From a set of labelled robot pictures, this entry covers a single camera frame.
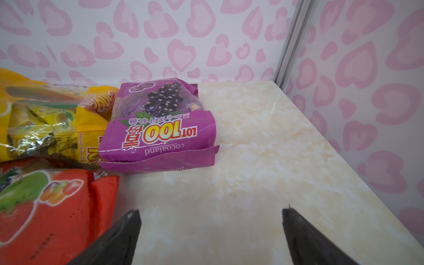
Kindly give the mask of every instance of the marble surface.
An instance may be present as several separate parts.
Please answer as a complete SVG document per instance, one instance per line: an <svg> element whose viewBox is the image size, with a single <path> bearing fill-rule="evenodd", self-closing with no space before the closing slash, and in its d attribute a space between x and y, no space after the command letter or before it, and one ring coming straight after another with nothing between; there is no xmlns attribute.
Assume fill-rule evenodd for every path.
<svg viewBox="0 0 424 265"><path fill-rule="evenodd" d="M272 81L201 83L213 167L121 178L139 209L133 264L292 264L289 205L358 263L424 264L424 249Z"/></svg>

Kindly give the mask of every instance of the yellow candy wrapper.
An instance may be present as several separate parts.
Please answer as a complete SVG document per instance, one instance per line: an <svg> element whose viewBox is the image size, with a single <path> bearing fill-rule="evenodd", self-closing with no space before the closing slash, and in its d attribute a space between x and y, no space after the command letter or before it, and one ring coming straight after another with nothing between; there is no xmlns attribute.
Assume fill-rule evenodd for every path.
<svg viewBox="0 0 424 265"><path fill-rule="evenodd" d="M38 156L97 164L117 92L47 84L0 68L0 161Z"/></svg>

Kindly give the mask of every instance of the wallpaper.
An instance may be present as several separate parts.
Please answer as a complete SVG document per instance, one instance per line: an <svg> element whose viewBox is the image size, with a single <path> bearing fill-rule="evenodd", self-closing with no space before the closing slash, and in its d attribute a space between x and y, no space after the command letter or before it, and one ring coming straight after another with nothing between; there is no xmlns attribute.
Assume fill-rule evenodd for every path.
<svg viewBox="0 0 424 265"><path fill-rule="evenodd" d="M52 83L272 80L297 0L0 0L0 66Z"/></svg>
<svg viewBox="0 0 424 265"><path fill-rule="evenodd" d="M285 88L422 245L423 70L423 1L323 0Z"/></svg>

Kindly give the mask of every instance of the lot 100 logo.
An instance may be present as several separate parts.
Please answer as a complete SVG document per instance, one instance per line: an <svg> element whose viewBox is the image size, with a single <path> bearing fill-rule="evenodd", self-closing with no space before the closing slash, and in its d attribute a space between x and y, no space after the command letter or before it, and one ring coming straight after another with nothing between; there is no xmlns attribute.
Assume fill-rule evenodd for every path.
<svg viewBox="0 0 424 265"><path fill-rule="evenodd" d="M151 145L158 140L168 142L170 140L197 136L197 126L181 128L181 120L168 121L161 125L151 124L144 130L143 126L131 125L126 130L127 135L122 143L122 148L139 146L140 140L147 145Z"/></svg>

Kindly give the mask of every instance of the plastic packaging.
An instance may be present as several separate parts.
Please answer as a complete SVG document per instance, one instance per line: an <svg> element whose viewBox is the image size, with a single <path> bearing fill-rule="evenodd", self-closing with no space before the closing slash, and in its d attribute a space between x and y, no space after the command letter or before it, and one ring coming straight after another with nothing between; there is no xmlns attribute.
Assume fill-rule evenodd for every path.
<svg viewBox="0 0 424 265"><path fill-rule="evenodd" d="M38 156L96 164L117 92L47 84L0 68L0 161Z"/></svg>
<svg viewBox="0 0 424 265"><path fill-rule="evenodd" d="M0 163L1 264L65 265L112 225L119 177L87 166Z"/></svg>
<svg viewBox="0 0 424 265"><path fill-rule="evenodd" d="M197 94L176 78L122 84L100 145L100 165L124 173L213 165L219 149L215 120Z"/></svg>

